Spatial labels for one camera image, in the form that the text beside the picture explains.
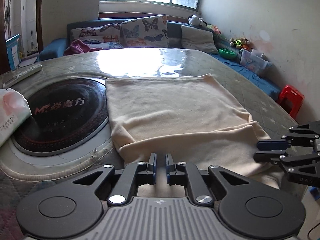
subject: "circular black pad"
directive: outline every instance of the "circular black pad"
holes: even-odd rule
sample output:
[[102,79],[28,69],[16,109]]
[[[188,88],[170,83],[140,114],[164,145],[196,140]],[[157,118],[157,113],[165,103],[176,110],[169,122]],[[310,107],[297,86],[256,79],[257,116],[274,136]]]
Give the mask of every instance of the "circular black pad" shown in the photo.
[[108,116],[105,86],[85,78],[53,83],[28,103],[32,116],[13,136],[22,152],[34,156],[78,147],[103,128]]
[[37,239],[64,239],[88,230],[103,212],[95,189],[67,181],[25,197],[16,211],[22,231]]
[[234,231],[254,239],[282,239],[296,234],[305,219],[302,203],[284,191],[247,181],[228,186],[219,205],[221,219]]
[[42,201],[39,211],[49,218],[61,218],[71,214],[76,208],[76,203],[67,197],[51,197]]
[[283,210],[282,204],[270,197],[254,197],[245,204],[245,207],[252,215],[262,218],[275,217]]

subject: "white wrapper package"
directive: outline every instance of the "white wrapper package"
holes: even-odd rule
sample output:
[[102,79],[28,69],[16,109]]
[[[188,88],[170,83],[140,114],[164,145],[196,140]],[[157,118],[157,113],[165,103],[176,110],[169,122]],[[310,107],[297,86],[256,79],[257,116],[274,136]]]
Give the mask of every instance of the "white wrapper package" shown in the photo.
[[29,116],[31,111],[23,95],[11,88],[0,89],[0,147]]

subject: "stuffed toy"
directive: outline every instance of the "stuffed toy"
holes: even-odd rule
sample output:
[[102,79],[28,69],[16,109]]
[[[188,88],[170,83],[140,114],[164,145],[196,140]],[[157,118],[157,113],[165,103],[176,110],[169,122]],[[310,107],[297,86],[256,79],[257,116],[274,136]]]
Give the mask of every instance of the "stuffed toy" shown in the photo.
[[202,27],[204,25],[208,25],[206,22],[203,21],[202,18],[198,18],[197,15],[190,15],[188,17],[188,21],[189,21],[189,24],[192,25],[192,26],[196,26],[196,27]]
[[207,29],[213,30],[213,32],[215,34],[218,34],[218,35],[221,34],[221,31],[219,30],[219,28],[216,25],[208,24]]
[[245,50],[249,50],[249,44],[250,44],[250,40],[246,39],[246,38],[240,38],[239,40],[234,40],[234,38],[230,39],[230,46],[234,47],[236,46],[237,49],[245,49]]

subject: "pink cloth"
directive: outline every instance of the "pink cloth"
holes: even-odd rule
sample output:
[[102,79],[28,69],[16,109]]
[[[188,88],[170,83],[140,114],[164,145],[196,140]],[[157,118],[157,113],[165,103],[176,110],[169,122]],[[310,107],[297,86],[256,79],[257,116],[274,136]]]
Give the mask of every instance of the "pink cloth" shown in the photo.
[[98,51],[98,50],[103,50],[103,48],[90,49],[90,47],[84,44],[81,40],[75,40],[71,42],[70,47],[64,51],[63,55],[68,56],[68,55],[80,54],[80,53],[92,52],[92,51]]

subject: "doorway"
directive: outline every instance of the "doorway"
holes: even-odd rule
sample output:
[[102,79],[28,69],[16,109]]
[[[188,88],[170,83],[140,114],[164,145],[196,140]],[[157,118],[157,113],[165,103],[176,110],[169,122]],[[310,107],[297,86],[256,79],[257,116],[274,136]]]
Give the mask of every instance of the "doorway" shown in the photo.
[[36,0],[5,0],[4,7],[10,68],[33,64],[38,56]]

